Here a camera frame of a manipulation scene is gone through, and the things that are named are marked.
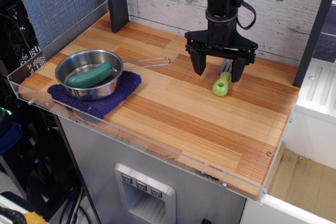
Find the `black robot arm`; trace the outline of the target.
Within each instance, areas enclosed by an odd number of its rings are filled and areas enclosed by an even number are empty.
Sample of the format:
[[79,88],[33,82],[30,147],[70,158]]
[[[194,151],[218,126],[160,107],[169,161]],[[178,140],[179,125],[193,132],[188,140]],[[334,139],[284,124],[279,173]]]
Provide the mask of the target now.
[[254,63],[257,43],[237,31],[238,9],[242,6],[254,11],[244,0],[207,0],[208,28],[185,34],[186,51],[198,75],[203,74],[208,55],[232,60],[232,82],[238,82],[245,66]]

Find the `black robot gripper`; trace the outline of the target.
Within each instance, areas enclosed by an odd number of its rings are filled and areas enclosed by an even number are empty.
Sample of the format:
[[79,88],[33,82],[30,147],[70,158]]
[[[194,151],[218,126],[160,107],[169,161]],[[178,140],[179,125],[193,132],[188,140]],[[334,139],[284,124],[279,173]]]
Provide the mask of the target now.
[[233,11],[220,17],[206,11],[207,29],[186,32],[186,50],[190,54],[193,69],[199,76],[206,68],[207,55],[234,59],[232,82],[238,82],[245,66],[255,62],[257,44],[238,33],[237,14],[237,11]]

